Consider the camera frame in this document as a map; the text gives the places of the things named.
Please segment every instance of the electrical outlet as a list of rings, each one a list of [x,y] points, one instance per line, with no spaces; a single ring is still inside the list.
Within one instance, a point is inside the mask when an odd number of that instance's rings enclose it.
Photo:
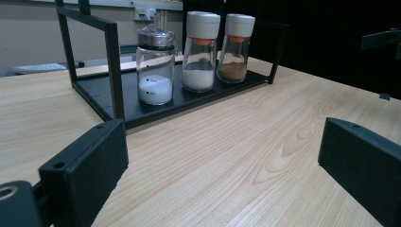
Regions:
[[[138,15],[146,15],[147,14],[147,9],[146,8],[135,8],[136,13],[138,13]]]
[[[135,21],[154,21],[154,20],[156,20],[156,9],[135,8],[133,10],[133,20],[135,20]]]

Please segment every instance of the salt shaker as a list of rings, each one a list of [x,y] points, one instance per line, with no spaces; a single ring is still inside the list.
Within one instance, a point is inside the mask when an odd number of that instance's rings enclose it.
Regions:
[[[169,102],[173,95],[174,32],[153,25],[138,29],[136,70],[139,100],[152,105]]]
[[[254,17],[227,14],[225,35],[218,61],[218,78],[227,83],[242,82],[247,73],[248,51]]]
[[[213,87],[219,25],[220,16],[215,13],[187,12],[181,81],[188,91],[202,93]]]

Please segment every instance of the shaker lid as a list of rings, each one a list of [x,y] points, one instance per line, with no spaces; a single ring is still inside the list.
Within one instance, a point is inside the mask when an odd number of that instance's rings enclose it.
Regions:
[[[174,32],[163,31],[154,25],[137,29],[138,45],[150,49],[174,49]]]
[[[220,16],[205,11],[186,13],[186,35],[193,38],[215,39],[218,37]]]
[[[229,13],[226,17],[225,33],[239,37],[251,37],[253,25],[254,17]]]

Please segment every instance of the brown powder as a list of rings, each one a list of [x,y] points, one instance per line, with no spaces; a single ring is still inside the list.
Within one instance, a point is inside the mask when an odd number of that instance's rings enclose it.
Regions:
[[[218,69],[221,79],[236,82],[242,81],[247,73],[247,67],[243,62],[223,63]]]

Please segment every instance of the light wood tabletop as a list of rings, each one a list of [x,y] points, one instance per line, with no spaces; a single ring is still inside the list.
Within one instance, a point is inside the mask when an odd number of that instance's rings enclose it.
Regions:
[[[318,164],[328,116],[401,144],[400,100],[280,66],[273,84],[129,130],[129,168],[94,226],[380,226]],[[0,119],[0,184],[35,184],[103,122],[67,71],[1,78]]]

